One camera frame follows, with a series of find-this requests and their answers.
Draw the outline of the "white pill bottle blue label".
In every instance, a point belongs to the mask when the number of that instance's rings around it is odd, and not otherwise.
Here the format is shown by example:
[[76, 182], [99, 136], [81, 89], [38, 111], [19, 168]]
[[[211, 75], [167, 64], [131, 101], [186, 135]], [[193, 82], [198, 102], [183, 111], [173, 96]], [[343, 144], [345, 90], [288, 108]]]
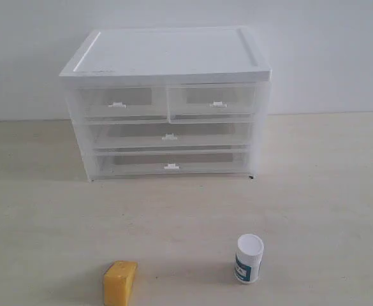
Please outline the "white pill bottle blue label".
[[262, 239], [251, 233], [239, 236], [235, 252], [235, 277], [244, 284], [256, 282], [265, 250]]

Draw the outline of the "yellow cheese wedge block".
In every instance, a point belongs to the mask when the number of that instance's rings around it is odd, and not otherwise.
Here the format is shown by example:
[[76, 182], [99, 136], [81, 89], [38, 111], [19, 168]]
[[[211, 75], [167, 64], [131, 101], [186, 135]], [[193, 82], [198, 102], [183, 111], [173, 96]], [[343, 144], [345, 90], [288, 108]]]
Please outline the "yellow cheese wedge block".
[[127, 306], [138, 263], [114, 261], [103, 276], [103, 303], [108, 306]]

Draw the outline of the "clear bottom wide drawer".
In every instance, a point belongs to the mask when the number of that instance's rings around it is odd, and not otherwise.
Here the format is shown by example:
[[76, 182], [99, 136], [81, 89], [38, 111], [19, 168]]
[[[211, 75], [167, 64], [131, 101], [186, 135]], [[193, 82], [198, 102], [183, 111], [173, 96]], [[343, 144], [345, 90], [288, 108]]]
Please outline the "clear bottom wide drawer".
[[249, 153], [244, 151], [165, 152], [98, 156], [92, 179], [135, 175], [186, 173], [252, 173]]

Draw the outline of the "clear wide drawer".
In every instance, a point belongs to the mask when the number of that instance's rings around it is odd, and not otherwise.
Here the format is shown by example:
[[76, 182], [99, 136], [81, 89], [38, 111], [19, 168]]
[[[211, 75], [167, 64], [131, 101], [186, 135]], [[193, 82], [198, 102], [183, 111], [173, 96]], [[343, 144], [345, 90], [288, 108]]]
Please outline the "clear wide drawer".
[[135, 175], [186, 173], [252, 173], [249, 153], [244, 151], [165, 152], [98, 156], [92, 179]]
[[249, 123], [105, 124], [89, 127], [95, 149], [245, 145]]

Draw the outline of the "clear middle wide drawer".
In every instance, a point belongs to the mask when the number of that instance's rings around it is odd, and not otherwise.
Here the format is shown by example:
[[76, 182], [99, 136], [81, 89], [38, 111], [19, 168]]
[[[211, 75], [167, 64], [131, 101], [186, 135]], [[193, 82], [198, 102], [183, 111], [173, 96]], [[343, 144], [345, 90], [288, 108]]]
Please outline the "clear middle wide drawer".
[[89, 127], [95, 149], [245, 145], [249, 123], [105, 124]]

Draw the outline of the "white plastic drawer cabinet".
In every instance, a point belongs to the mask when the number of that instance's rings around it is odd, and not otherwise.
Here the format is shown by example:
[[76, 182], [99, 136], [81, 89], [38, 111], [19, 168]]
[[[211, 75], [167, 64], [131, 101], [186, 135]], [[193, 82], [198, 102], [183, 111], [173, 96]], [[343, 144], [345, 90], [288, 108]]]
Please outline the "white plastic drawer cabinet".
[[[258, 172], [263, 123], [267, 115], [272, 70], [246, 27], [178, 27], [95, 30], [60, 72], [69, 116], [87, 178], [93, 179], [98, 156], [165, 152], [244, 151], [254, 178]], [[95, 149], [89, 127], [105, 124], [173, 124], [168, 120], [167, 88], [203, 84], [253, 84], [255, 113], [245, 145], [136, 147]], [[80, 89], [151, 87], [166, 92], [165, 119], [88, 120], [80, 106]], [[208, 124], [208, 123], [175, 123]]]

